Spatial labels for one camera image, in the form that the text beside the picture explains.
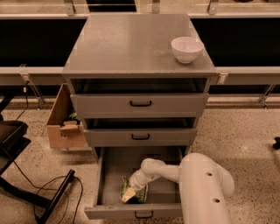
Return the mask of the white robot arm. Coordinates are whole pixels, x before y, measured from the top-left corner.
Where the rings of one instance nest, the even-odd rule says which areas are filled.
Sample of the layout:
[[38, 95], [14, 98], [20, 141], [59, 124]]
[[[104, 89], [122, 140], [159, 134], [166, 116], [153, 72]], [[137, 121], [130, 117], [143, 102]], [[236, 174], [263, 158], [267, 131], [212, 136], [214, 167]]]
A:
[[140, 169], [122, 185], [120, 199], [126, 203], [159, 178], [178, 184], [184, 224], [232, 224], [226, 198], [233, 195], [232, 175], [210, 157], [191, 153], [178, 165], [146, 158]]

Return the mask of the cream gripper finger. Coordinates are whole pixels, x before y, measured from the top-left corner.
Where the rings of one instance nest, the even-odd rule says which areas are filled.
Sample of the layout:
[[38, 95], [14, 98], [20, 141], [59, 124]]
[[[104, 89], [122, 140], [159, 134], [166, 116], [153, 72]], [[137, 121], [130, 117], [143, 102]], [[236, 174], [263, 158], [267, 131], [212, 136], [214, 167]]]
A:
[[122, 202], [127, 203], [135, 195], [136, 195], [136, 191], [132, 187], [128, 187], [124, 190], [121, 200]]

